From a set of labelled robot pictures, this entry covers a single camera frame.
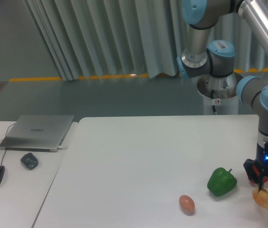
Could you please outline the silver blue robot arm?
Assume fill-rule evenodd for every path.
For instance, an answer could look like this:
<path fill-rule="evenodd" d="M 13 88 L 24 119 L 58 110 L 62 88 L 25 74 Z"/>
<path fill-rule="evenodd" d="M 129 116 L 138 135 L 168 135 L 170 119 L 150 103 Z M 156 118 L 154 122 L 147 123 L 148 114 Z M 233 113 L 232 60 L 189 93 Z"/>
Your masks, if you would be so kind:
<path fill-rule="evenodd" d="M 263 0 L 183 0 L 182 15 L 189 25 L 186 49 L 177 57 L 182 77 L 210 75 L 228 78 L 233 71 L 234 50 L 219 41 L 208 43 L 219 17 L 237 13 L 251 28 L 268 55 L 268 6 Z M 268 79 L 246 76 L 236 85 L 239 100 L 259 117 L 256 158 L 244 162 L 250 181 L 261 189 L 268 178 Z"/>

